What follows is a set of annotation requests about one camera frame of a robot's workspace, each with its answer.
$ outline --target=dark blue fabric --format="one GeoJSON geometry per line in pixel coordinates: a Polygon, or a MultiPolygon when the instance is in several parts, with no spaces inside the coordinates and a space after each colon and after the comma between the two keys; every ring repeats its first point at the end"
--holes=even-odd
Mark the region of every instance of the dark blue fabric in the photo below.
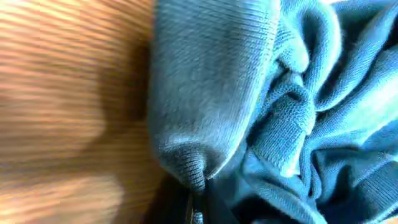
{"type": "Polygon", "coordinates": [[[398,1],[160,0],[153,49],[152,147],[215,220],[397,214],[398,1]]]}

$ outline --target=knit fabric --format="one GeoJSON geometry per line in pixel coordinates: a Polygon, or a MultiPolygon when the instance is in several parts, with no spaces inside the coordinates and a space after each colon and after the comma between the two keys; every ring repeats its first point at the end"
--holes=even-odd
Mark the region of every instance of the knit fabric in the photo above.
{"type": "Polygon", "coordinates": [[[155,155],[237,222],[394,216],[397,18],[391,0],[160,0],[155,155]]]}

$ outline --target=wooden table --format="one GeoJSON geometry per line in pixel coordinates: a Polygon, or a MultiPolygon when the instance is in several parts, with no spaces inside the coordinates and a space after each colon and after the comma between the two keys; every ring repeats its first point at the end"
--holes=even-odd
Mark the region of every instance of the wooden table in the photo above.
{"type": "Polygon", "coordinates": [[[148,0],[0,0],[0,223],[140,223],[148,0]]]}

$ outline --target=brown wood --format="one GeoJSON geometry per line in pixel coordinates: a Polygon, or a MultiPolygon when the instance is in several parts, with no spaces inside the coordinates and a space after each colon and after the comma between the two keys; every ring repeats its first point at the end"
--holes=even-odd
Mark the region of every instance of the brown wood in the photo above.
{"type": "Polygon", "coordinates": [[[0,0],[0,223],[140,223],[152,2],[0,0]]]}

